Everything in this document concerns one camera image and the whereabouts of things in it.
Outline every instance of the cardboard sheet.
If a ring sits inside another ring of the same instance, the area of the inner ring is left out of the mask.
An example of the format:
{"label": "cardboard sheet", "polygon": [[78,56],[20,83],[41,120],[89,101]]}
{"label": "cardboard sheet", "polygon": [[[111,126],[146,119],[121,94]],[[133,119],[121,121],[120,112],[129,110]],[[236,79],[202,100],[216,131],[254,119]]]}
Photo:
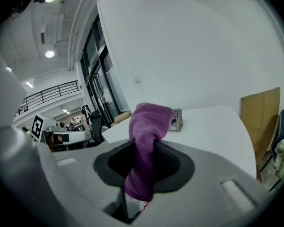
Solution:
{"label": "cardboard sheet", "polygon": [[251,138],[256,162],[259,163],[274,137],[279,115],[280,88],[246,96],[241,102],[241,120]]}

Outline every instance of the purple towel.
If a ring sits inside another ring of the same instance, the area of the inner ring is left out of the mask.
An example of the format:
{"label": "purple towel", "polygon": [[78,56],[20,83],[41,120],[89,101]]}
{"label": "purple towel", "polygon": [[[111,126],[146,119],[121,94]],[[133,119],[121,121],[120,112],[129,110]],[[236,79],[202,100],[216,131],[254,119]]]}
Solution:
{"label": "purple towel", "polygon": [[142,103],[137,105],[129,123],[129,138],[136,143],[136,161],[124,182],[131,197],[150,201],[155,179],[153,141],[167,134],[174,112],[171,108]]}

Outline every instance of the table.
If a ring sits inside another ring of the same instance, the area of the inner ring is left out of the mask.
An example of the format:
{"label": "table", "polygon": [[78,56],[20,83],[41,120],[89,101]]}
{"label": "table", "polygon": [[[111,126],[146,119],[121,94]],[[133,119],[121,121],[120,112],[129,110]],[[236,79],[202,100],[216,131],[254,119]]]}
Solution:
{"label": "table", "polygon": [[[181,132],[169,131],[164,140],[210,151],[225,157],[256,178],[256,159],[249,134],[241,119],[227,106],[182,111]],[[128,139],[130,118],[102,135],[108,143]]]}

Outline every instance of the ceiling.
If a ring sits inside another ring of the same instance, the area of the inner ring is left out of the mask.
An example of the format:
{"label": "ceiling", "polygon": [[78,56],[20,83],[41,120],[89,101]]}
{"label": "ceiling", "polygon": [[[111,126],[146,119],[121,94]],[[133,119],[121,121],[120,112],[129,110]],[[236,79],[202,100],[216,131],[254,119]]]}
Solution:
{"label": "ceiling", "polygon": [[[0,55],[19,81],[34,78],[52,70],[68,67],[68,44],[72,22],[81,0],[54,0],[50,3],[31,2],[20,17],[9,18],[0,28]],[[52,23],[53,15],[65,14],[62,40]],[[41,30],[48,25],[48,37],[41,42]],[[53,50],[55,56],[46,58],[45,52]]]}
{"label": "ceiling", "polygon": [[[82,98],[73,100],[73,101],[69,101],[67,103],[64,103],[60,106],[51,108],[43,113],[41,113],[42,116],[45,116],[49,119],[55,119],[55,118],[59,118],[59,116],[65,117],[67,114],[65,112],[63,112],[63,109],[66,109],[68,111],[70,111],[71,113],[78,111],[79,107],[81,107],[81,100]],[[24,123],[20,124],[17,126],[17,128],[21,129],[22,127],[26,127],[28,130],[31,130],[32,125],[33,125],[33,121],[34,121],[34,117],[25,121]]]}

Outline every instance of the metal railing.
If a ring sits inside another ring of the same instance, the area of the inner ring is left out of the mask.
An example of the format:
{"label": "metal railing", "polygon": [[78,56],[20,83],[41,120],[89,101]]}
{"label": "metal railing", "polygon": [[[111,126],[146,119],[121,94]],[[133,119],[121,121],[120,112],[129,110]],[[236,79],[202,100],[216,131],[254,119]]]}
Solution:
{"label": "metal railing", "polygon": [[63,83],[26,97],[23,100],[16,117],[52,99],[79,91],[77,82],[78,81],[71,81]]}

